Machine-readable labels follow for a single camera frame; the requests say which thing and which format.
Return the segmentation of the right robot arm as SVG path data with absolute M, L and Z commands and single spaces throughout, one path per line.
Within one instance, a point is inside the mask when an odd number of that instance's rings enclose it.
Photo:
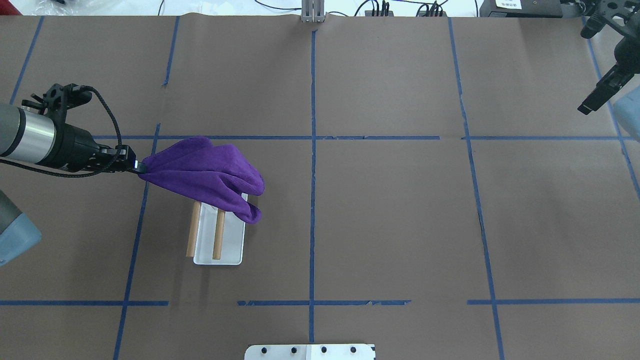
M 624 37 L 614 48 L 615 64 L 597 82 L 595 89 L 577 108 L 588 115 L 599 110 L 640 72 L 640 50 L 637 39 Z M 612 107 L 616 121 L 626 132 L 639 141 L 640 100 L 639 87 L 629 91 Z

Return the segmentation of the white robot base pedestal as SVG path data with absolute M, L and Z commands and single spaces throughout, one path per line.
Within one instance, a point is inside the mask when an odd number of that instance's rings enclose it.
M 375 360 L 374 344 L 256 344 L 249 346 L 245 360 Z

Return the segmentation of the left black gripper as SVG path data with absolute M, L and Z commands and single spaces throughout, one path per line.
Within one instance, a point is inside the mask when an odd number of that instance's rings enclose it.
M 94 141 L 87 130 L 70 124 L 54 125 L 54 144 L 50 150 L 50 168 L 77 173 L 106 171 L 107 173 L 146 174 L 147 166 L 137 159 L 128 145 L 119 150 Z

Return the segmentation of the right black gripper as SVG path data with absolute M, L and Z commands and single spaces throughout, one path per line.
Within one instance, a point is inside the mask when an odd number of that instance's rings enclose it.
M 599 110 L 630 80 L 640 73 L 640 44 L 632 38 L 621 39 L 614 48 L 615 65 L 597 82 L 595 89 L 577 110 L 589 115 Z

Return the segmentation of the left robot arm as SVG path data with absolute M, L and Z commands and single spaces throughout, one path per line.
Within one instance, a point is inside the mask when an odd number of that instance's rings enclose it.
M 143 174 L 147 167 L 128 145 L 103 145 L 84 129 L 16 105 L 0 106 L 1 163 L 60 178 L 102 173 Z M 42 239 L 15 203 L 1 194 L 0 262 L 6 265 Z

